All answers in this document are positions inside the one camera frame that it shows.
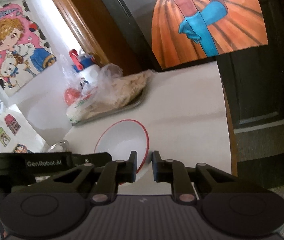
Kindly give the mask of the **large white red-rimmed bowl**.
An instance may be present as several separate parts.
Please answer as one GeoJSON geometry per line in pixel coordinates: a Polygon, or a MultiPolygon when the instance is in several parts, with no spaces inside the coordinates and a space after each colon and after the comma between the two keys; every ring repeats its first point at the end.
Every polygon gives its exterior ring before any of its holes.
{"type": "Polygon", "coordinates": [[[95,153],[107,152],[113,160],[127,160],[132,151],[137,152],[137,175],[139,180],[149,157],[150,139],[145,126],[133,119],[120,120],[107,128],[98,139],[95,153]]]}

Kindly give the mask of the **clear glass bowl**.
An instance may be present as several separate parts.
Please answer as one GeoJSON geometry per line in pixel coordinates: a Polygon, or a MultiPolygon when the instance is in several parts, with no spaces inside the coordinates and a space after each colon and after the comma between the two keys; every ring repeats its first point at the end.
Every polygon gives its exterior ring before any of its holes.
{"type": "Polygon", "coordinates": [[[69,142],[67,140],[60,140],[53,144],[48,150],[48,153],[68,152],[69,142]]]}

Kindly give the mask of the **houses drawing paper sheet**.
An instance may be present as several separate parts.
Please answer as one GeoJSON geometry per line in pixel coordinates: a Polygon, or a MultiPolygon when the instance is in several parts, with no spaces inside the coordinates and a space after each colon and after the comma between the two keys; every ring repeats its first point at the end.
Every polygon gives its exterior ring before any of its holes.
{"type": "Polygon", "coordinates": [[[19,110],[12,105],[0,114],[1,153],[39,153],[49,148],[19,110]]]}

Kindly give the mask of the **white green packaged food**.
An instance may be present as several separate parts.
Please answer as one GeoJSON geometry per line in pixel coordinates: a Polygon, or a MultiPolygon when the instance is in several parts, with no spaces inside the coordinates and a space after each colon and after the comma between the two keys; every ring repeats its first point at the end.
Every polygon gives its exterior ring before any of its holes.
{"type": "Polygon", "coordinates": [[[67,109],[67,117],[72,125],[98,115],[98,95],[88,95],[71,104],[67,109]]]}

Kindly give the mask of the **metal tray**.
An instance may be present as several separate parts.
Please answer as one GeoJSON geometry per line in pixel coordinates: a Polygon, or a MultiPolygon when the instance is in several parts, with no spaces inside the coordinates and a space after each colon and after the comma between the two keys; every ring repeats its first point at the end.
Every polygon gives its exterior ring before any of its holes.
{"type": "Polygon", "coordinates": [[[121,107],[119,109],[113,109],[111,111],[107,111],[105,113],[99,113],[93,117],[90,117],[90,118],[87,118],[85,120],[81,120],[75,124],[72,124],[72,126],[80,126],[82,124],[85,124],[85,123],[88,123],[88,122],[91,122],[91,121],[95,121],[95,120],[99,120],[99,119],[102,119],[102,118],[105,118],[105,117],[108,117],[108,116],[111,116],[111,115],[114,115],[114,114],[118,114],[118,113],[121,113],[121,112],[124,112],[124,111],[128,111],[128,110],[131,110],[139,105],[141,105],[143,103],[143,101],[145,100],[146,98],[146,95],[148,93],[148,90],[149,90],[149,85],[146,85],[142,90],[141,92],[133,99],[130,101],[130,103],[124,107],[121,107]]]}

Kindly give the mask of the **clear plastic bag of flatbread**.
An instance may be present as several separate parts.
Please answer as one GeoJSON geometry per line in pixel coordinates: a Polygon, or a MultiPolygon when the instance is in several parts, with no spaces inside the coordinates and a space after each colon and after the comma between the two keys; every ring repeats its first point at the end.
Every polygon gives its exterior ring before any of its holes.
{"type": "MultiPolygon", "coordinates": [[[[65,90],[75,88],[71,77],[72,60],[68,61],[62,55],[60,60],[66,81],[65,90]]],[[[104,65],[100,67],[96,84],[81,90],[81,96],[77,100],[88,95],[98,95],[98,113],[119,109],[128,105],[150,83],[154,74],[154,71],[148,69],[138,74],[123,76],[122,69],[119,66],[111,63],[104,65]]]]}

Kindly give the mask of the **red round lid container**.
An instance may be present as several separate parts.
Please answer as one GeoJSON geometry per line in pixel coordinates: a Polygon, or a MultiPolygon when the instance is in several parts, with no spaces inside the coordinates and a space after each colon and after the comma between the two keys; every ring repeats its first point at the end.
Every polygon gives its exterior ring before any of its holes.
{"type": "Polygon", "coordinates": [[[81,96],[81,91],[75,88],[67,88],[63,96],[67,106],[70,106],[81,96]]]}

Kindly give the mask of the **white bottle red blue cap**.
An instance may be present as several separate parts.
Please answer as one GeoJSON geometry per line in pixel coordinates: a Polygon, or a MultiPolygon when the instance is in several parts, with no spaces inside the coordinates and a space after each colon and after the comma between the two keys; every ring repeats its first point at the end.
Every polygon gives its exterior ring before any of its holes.
{"type": "Polygon", "coordinates": [[[79,54],[76,49],[69,51],[72,60],[71,77],[76,89],[83,90],[96,84],[100,67],[94,56],[82,53],[79,54]]]}

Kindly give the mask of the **cartoon girl bear poster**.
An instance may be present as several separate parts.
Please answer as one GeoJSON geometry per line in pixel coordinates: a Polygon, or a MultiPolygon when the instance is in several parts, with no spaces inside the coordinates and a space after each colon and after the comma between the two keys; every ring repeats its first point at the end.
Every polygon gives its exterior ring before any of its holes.
{"type": "Polygon", "coordinates": [[[56,62],[25,0],[0,5],[0,86],[13,96],[56,62]]]}

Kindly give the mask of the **dark wooden door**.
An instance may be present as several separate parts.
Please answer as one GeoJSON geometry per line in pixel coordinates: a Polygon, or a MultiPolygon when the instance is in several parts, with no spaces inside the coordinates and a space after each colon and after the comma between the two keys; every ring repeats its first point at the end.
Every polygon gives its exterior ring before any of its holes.
{"type": "Polygon", "coordinates": [[[237,175],[284,185],[284,0],[258,0],[268,44],[217,58],[237,143],[237,175]]]}

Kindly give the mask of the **orange dress painting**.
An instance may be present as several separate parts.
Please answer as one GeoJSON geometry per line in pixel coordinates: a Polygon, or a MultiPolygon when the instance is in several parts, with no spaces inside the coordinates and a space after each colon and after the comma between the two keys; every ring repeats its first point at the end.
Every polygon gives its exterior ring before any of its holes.
{"type": "Polygon", "coordinates": [[[165,69],[268,43],[259,0],[120,0],[165,69]]]}

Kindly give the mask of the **wooden door frame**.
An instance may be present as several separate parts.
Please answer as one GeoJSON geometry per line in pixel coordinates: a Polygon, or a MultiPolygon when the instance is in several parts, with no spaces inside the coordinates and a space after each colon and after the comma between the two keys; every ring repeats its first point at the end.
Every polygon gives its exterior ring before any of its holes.
{"type": "Polygon", "coordinates": [[[53,0],[84,52],[99,65],[113,63],[124,75],[142,68],[102,0],[53,0]]]}

